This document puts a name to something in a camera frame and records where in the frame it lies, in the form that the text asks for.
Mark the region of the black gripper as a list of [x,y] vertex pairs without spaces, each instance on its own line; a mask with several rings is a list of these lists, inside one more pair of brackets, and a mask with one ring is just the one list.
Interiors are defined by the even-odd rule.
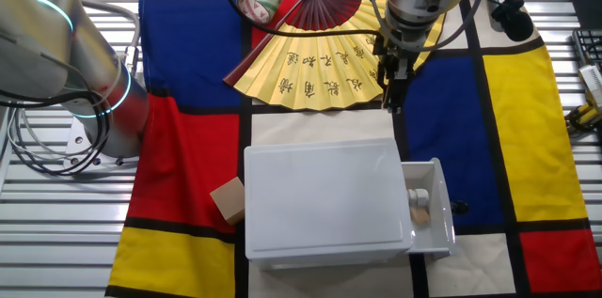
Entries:
[[407,94],[406,78],[414,71],[418,54],[380,34],[375,37],[374,55],[378,58],[377,79],[388,80],[384,106],[391,114],[400,114]]

